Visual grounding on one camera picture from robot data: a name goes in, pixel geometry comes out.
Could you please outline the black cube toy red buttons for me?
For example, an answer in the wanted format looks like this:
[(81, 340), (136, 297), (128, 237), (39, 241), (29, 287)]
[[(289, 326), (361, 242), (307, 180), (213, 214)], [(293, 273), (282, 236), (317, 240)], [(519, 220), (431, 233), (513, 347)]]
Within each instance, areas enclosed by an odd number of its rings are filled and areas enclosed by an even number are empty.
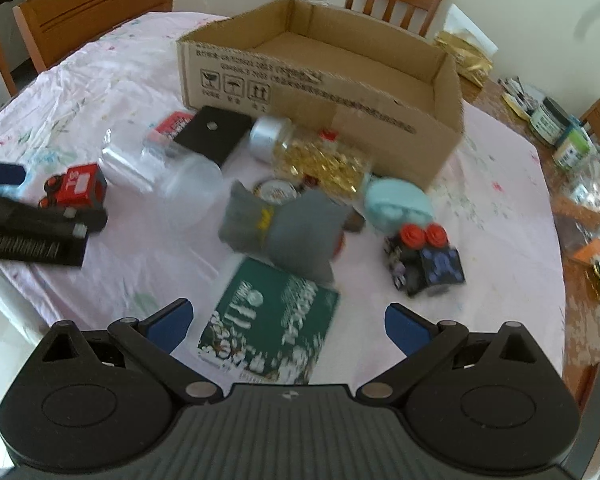
[(385, 238), (384, 252), (394, 287), (411, 298), (440, 295), (466, 283), (460, 253), (440, 224), (405, 223)]

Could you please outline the red black toy truck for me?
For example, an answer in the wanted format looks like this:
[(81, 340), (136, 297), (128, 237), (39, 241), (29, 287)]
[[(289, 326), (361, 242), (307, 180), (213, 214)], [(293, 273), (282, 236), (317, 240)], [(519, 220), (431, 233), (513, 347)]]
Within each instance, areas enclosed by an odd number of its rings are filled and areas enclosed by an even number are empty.
[(107, 182), (97, 164), (69, 167), (63, 174), (55, 174), (44, 183), (45, 196), (40, 208), (72, 207), (102, 208)]

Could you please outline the green white cotton swab box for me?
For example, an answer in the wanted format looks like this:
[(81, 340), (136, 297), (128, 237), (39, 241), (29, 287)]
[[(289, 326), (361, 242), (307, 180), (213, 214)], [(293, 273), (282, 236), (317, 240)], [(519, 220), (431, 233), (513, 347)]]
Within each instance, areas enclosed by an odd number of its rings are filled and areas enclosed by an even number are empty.
[(233, 382), (306, 385), (339, 303), (335, 289), (239, 258), (222, 277), (197, 354)]

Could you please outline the light blue oval case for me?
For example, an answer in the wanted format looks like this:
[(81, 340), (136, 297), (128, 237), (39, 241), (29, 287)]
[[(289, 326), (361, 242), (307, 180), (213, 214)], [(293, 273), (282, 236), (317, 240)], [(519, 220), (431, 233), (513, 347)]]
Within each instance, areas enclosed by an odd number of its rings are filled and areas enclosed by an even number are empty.
[(365, 218), (378, 231), (396, 234), (404, 224), (426, 228), (434, 222), (428, 195), (411, 182), (393, 178), (375, 179), (364, 195)]

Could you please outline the clear plastic jar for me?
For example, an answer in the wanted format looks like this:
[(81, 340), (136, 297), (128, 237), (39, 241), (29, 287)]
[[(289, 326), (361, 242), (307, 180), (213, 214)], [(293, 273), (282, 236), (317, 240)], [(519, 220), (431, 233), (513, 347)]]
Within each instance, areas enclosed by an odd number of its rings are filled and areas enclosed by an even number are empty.
[(106, 130), (98, 164), (109, 182), (149, 196), (182, 228), (202, 219), (223, 186), (215, 162), (130, 120)]

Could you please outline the grey shark plush toy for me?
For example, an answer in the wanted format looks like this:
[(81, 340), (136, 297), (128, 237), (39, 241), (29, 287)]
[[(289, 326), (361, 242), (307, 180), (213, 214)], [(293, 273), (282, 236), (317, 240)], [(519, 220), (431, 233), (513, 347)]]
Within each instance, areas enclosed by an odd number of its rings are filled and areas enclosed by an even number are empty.
[(235, 252), (328, 285), (334, 280), (332, 259), (351, 212), (350, 205), (317, 188), (286, 203), (271, 204), (236, 181), (230, 188), (219, 239)]

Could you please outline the red pen refill box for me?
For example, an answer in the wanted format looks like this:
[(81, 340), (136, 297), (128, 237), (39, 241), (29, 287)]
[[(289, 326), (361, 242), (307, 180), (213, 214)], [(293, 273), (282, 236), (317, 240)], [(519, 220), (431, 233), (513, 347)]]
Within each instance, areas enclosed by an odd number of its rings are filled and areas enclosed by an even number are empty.
[(176, 137), (193, 120), (194, 115), (189, 112), (177, 110), (164, 118), (152, 128), (144, 140), (145, 145), (171, 145), (175, 144)]

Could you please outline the jar of gold pieces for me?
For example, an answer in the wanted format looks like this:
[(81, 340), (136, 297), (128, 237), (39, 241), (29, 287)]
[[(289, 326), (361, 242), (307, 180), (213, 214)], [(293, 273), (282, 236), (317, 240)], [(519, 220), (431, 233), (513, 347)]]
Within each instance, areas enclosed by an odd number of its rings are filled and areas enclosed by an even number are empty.
[(288, 118), (261, 116), (249, 133), (251, 155), (274, 174), (345, 200), (360, 195), (372, 172), (370, 156), (343, 142), (335, 130), (313, 131)]

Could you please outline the black square box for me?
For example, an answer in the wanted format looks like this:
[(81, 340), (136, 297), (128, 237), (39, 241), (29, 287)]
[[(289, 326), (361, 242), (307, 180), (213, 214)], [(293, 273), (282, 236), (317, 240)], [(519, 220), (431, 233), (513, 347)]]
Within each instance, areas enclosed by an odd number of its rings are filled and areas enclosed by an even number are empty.
[(248, 115), (204, 106), (176, 135), (174, 142), (222, 167), (252, 125), (253, 119)]

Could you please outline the pink floral tablecloth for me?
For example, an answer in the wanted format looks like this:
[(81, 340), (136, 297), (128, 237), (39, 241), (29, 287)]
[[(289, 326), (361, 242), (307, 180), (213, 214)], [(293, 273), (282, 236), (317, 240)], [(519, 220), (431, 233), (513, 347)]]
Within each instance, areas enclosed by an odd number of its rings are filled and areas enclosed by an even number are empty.
[(175, 299), (194, 319), (176, 354), (234, 382), (369, 382), (401, 359), (389, 304), (477, 333), (523, 325), (562, 366), (565, 287), (538, 153), (475, 107), (434, 185), (363, 176), (352, 198), (276, 174), (247, 141), (223, 165), (155, 126), (182, 107), (178, 37), (198, 13), (149, 13), (42, 73), (0, 111), (0, 162), (23, 196), (94, 166), (105, 226), (76, 266), (5, 261), (47, 323), (101, 330)]

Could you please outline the round tin lid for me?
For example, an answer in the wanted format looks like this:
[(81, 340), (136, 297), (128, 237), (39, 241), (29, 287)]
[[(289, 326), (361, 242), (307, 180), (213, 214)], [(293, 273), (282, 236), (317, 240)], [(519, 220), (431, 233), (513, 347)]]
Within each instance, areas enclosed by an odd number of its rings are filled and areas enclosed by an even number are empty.
[(273, 205), (281, 205), (295, 200), (300, 191), (289, 180), (268, 178), (258, 182), (252, 189), (253, 195)]

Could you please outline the cardboard box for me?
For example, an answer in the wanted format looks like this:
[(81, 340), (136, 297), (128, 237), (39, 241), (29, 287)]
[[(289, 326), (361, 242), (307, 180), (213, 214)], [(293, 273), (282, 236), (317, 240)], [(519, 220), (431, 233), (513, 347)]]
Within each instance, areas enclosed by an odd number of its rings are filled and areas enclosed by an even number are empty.
[(176, 43), (183, 103), (330, 129), (376, 174), (429, 188), (464, 136), (454, 58), (370, 16), (275, 0)]

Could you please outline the black lid glass jar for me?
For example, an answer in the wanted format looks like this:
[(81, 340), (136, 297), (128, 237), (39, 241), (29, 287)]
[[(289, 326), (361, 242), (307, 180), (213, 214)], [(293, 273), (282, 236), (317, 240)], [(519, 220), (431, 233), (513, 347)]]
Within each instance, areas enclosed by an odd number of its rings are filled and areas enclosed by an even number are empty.
[(570, 116), (552, 98), (546, 96), (532, 113), (531, 131), (545, 144), (554, 146), (571, 124)]

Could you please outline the wooden chair right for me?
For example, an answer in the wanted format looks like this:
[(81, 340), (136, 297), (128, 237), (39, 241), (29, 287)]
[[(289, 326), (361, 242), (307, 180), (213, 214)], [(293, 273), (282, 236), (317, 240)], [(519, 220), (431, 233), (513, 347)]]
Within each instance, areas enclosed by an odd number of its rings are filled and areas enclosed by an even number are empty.
[(590, 138), (600, 143), (600, 98), (580, 116), (580, 123)]

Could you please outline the gold tissue pack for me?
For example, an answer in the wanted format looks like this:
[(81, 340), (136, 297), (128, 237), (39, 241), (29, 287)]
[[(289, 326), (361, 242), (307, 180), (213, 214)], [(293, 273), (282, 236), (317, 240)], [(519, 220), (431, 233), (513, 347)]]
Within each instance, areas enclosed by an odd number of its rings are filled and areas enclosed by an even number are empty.
[(434, 43), (455, 60), (457, 73), (482, 88), (493, 70), (498, 46), (456, 4), (446, 12)]

